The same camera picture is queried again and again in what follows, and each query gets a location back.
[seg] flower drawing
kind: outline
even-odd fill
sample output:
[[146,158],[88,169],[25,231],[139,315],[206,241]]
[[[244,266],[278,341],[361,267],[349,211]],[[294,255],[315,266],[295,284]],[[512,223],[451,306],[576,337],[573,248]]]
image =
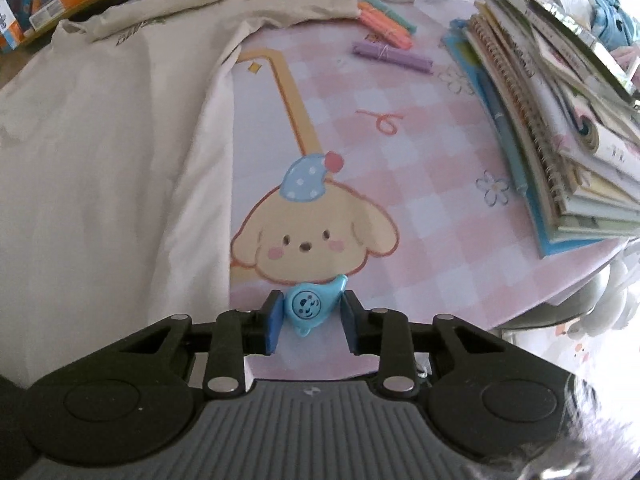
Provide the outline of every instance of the flower drawing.
[[480,191],[484,191],[484,202],[493,207],[496,203],[507,205],[509,197],[506,191],[509,189],[509,183],[503,178],[495,179],[488,171],[484,172],[484,176],[476,180],[476,187]]
[[473,95],[475,93],[471,88],[469,79],[462,75],[453,65],[441,72],[438,79],[444,81],[454,94],[464,92],[465,94]]

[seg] table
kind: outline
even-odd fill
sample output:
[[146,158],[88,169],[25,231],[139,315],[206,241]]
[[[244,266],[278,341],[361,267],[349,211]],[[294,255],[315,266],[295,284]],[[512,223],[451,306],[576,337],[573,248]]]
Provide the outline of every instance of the table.
[[[492,328],[559,294],[622,247],[606,240],[540,259],[494,132],[440,42],[447,13],[463,10],[440,3],[438,20],[413,6],[397,10],[418,25],[413,52],[434,60],[433,75],[351,54],[352,41],[368,35],[357,22],[264,30],[244,42],[233,70],[232,308],[257,308],[269,290],[301,276],[325,279],[324,260],[308,266],[289,246],[303,251],[308,238],[322,248],[336,241],[322,234],[344,234],[342,221],[353,215],[368,219],[378,241],[356,263],[343,259],[347,249],[336,253],[328,269],[350,274],[348,288],[365,308],[401,310],[415,322],[447,312]],[[328,174],[325,187],[335,183],[360,200],[312,212],[286,199],[267,206],[281,184],[295,189],[284,179],[295,160],[327,152],[344,167]],[[349,221],[361,242],[357,231],[367,228]],[[349,247],[345,236],[340,248]],[[248,358],[255,376],[299,380],[354,376],[376,362],[349,354],[337,313],[306,338],[286,324],[276,355]]]

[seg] blue correction tape dispenser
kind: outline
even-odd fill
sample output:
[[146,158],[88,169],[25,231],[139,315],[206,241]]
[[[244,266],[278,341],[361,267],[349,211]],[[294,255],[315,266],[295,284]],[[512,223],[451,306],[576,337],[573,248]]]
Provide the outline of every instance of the blue correction tape dispenser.
[[325,285],[300,283],[290,288],[284,299],[284,314],[293,323],[298,335],[304,337],[312,328],[324,323],[340,301],[347,286],[347,277],[339,274]]

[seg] pink cloth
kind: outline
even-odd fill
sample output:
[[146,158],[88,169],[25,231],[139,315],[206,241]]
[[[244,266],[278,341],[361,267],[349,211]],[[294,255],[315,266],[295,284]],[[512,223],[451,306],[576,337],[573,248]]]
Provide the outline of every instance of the pink cloth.
[[[510,176],[494,131],[440,44],[446,30],[412,6],[396,9],[418,25],[412,52],[434,60],[433,75],[351,54],[353,41],[368,35],[357,22],[264,30],[244,42],[243,53],[270,48],[284,55],[321,151],[344,158],[334,180],[375,202],[398,228],[395,251],[369,257],[349,278],[347,288],[364,307],[398,309],[423,323],[447,312],[491,328],[583,279],[620,243],[540,259],[523,198],[512,186],[503,190]],[[256,131],[263,120],[255,118]],[[252,149],[235,144],[234,164]],[[264,181],[266,194],[269,175],[281,178],[293,163],[276,158],[242,178]],[[257,308],[272,288],[286,286],[233,286],[232,307]],[[376,366],[371,356],[348,353],[337,315],[304,339],[286,326],[276,355],[249,362],[257,377],[282,379],[335,379]]]

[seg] pink checkered tablecloth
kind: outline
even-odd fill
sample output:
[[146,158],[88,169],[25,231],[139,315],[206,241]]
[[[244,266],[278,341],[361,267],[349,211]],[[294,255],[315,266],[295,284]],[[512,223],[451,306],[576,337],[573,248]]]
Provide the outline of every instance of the pink checkered tablecloth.
[[[308,151],[338,153],[344,167],[333,181],[382,211],[396,229],[393,250],[384,248],[384,256],[369,251],[361,267],[347,268],[353,271],[348,288],[364,307],[401,310],[417,322],[448,312],[491,328],[583,279],[621,242],[607,240],[541,259],[526,204],[511,186],[494,131],[440,43],[446,30],[413,6],[398,10],[418,25],[413,52],[433,59],[433,75],[351,54],[351,43],[367,35],[357,22],[263,30],[243,43],[242,54],[270,49],[284,56],[317,135],[318,145]],[[262,72],[263,83],[251,82],[262,65],[259,58],[247,59],[234,69],[233,235],[248,228],[257,204],[305,155],[299,139],[289,142],[290,133],[282,133],[290,128],[291,113],[276,117],[282,104],[276,106],[268,90],[282,86],[285,77]],[[316,233],[314,221],[309,223],[314,230],[309,237],[319,236],[322,230]],[[272,269],[274,261],[260,262],[260,243],[267,243],[260,237],[266,239],[266,232],[258,230],[258,246],[249,250],[255,261],[245,257],[242,269],[232,269],[233,308],[257,308],[269,290],[296,281]],[[271,248],[270,258],[285,249]],[[336,274],[344,272],[340,258],[341,253]],[[235,279],[240,270],[244,274]],[[372,356],[348,353],[337,313],[304,339],[286,325],[276,355],[249,361],[256,376],[282,379],[335,379],[376,365]]]

